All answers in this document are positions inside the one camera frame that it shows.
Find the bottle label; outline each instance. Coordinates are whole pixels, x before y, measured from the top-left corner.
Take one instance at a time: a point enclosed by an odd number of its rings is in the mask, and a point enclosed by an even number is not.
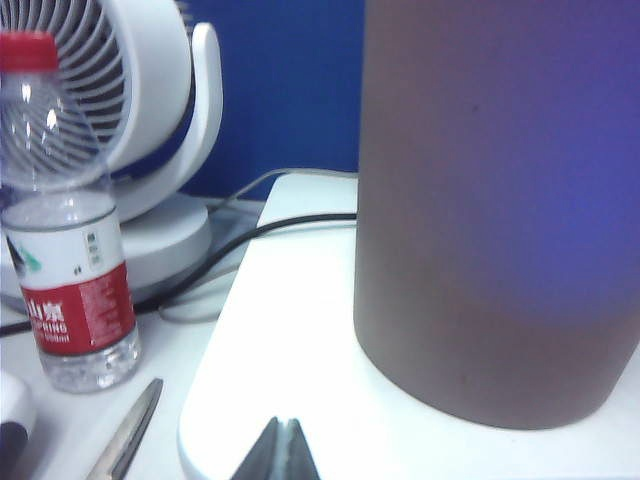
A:
[[[89,353],[131,332],[135,316],[115,210],[72,228],[5,233],[43,351]]]

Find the fan base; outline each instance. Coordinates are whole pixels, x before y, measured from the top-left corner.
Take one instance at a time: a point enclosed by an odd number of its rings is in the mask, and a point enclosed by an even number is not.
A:
[[[120,228],[134,303],[169,289],[186,277],[205,257],[212,241],[206,206],[179,193]],[[24,310],[4,235],[1,260],[2,301]]]

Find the cylindrical container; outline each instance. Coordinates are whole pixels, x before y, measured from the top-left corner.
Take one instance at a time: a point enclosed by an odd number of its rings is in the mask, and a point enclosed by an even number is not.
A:
[[[51,35],[0,33],[0,74],[2,227],[40,360],[54,387],[100,390],[140,356],[107,166]]]
[[[366,11],[360,344],[453,415],[587,416],[640,338],[640,3]]]

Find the fan grille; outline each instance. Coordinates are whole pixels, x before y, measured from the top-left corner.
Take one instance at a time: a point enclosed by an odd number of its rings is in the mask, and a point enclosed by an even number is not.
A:
[[[122,53],[97,0],[0,0],[3,30],[48,31],[58,47],[62,87],[78,103],[101,145],[124,117]]]

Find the scissors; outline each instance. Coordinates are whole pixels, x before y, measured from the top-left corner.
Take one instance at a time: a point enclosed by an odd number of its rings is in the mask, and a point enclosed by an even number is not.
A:
[[[272,417],[231,480],[320,480],[300,422]]]
[[[87,480],[122,480],[129,469],[142,436],[151,421],[160,393],[162,380],[155,378],[133,404],[116,430]]]

